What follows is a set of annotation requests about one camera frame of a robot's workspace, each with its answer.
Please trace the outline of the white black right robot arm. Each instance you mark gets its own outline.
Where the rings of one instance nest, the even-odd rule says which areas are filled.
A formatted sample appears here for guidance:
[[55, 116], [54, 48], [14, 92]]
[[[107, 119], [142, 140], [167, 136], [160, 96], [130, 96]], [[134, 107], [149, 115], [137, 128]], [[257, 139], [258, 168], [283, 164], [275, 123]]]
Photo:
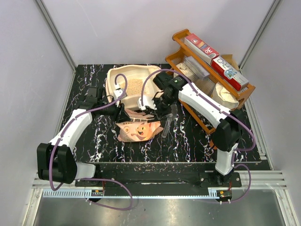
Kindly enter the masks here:
[[172, 78], [167, 69], [157, 71], [153, 82], [163, 91], [160, 97], [153, 98], [159, 116], [171, 112], [171, 105], [177, 100], [190, 105], [204, 116], [215, 128], [212, 134], [213, 145], [217, 148], [217, 160], [212, 180], [218, 186], [227, 185], [234, 172], [233, 154], [242, 136], [239, 124], [241, 112], [230, 109], [212, 100], [188, 78], [180, 75]]

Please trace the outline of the clear plastic scoop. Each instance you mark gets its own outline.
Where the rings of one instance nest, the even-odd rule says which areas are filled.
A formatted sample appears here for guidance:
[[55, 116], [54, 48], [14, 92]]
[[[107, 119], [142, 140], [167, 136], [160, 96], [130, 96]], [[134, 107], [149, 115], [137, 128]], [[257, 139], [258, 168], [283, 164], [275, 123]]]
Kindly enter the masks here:
[[170, 130], [171, 123], [175, 120], [175, 117], [178, 112], [177, 105], [171, 105], [170, 107], [171, 107], [171, 113], [166, 116], [166, 123], [162, 131], [162, 138], [167, 137]]

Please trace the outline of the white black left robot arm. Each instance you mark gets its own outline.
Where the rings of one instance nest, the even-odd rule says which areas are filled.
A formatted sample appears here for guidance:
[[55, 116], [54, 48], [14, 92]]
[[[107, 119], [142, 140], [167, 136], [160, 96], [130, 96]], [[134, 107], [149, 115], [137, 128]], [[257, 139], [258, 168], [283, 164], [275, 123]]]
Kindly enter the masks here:
[[109, 115], [117, 121], [129, 120], [121, 100], [127, 96], [122, 88], [113, 92], [113, 101], [103, 99], [103, 90], [90, 87], [83, 101], [79, 101], [70, 119], [48, 143], [37, 147], [38, 177], [50, 184], [71, 184], [85, 179], [91, 186], [101, 183], [102, 175], [91, 163], [76, 162], [72, 151], [85, 129], [99, 115]]

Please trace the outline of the pink cat litter bag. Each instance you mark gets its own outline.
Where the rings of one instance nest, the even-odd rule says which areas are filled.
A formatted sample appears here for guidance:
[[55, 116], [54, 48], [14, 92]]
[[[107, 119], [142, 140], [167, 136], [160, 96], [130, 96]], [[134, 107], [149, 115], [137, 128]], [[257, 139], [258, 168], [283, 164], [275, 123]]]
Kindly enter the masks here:
[[138, 113], [129, 109], [125, 110], [129, 120], [117, 123], [120, 128], [118, 141], [120, 142], [142, 142], [153, 139], [163, 131], [160, 121], [152, 121], [154, 115]]

